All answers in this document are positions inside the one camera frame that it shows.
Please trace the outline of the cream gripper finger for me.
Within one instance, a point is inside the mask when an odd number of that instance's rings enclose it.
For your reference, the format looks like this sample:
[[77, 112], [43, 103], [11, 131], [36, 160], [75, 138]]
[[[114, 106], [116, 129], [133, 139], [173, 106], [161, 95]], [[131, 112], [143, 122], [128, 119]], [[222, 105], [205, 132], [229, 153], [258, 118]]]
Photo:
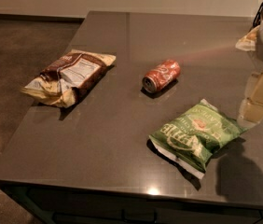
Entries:
[[263, 120], [263, 105], [252, 103], [243, 99], [239, 109], [237, 122], [244, 128], [251, 129]]

